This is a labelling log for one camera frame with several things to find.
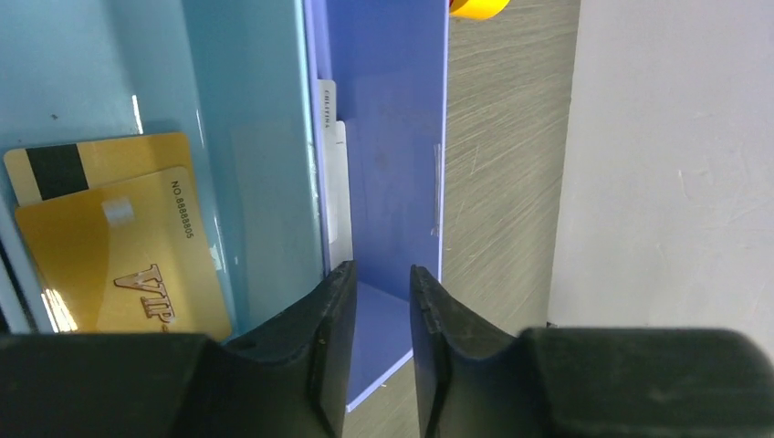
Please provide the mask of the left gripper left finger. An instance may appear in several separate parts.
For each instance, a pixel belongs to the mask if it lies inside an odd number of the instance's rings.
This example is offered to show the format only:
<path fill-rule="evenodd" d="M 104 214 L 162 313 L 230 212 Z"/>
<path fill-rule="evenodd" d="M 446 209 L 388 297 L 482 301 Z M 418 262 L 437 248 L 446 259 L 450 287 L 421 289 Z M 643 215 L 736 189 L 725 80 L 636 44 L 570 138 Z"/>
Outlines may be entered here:
<path fill-rule="evenodd" d="M 261 326 L 233 339 L 226 437 L 339 437 L 357 307 L 354 261 Z"/>

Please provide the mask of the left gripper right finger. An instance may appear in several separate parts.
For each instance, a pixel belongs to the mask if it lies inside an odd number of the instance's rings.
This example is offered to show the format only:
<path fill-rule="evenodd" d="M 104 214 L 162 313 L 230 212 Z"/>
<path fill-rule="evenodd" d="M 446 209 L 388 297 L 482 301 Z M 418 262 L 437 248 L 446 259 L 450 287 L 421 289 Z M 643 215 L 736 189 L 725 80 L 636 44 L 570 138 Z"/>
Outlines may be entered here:
<path fill-rule="evenodd" d="M 423 437 L 520 437 L 523 346 L 410 270 L 413 365 Z"/>

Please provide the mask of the white VIP card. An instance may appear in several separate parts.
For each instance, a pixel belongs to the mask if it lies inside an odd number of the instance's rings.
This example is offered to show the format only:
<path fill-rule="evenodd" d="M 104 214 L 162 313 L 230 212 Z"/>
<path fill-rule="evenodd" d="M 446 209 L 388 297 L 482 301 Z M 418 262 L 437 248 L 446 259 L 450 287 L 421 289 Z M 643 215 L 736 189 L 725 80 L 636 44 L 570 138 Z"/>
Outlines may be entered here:
<path fill-rule="evenodd" d="M 337 120 L 336 84 L 319 79 L 322 163 L 330 267 L 353 258 L 346 126 Z"/>

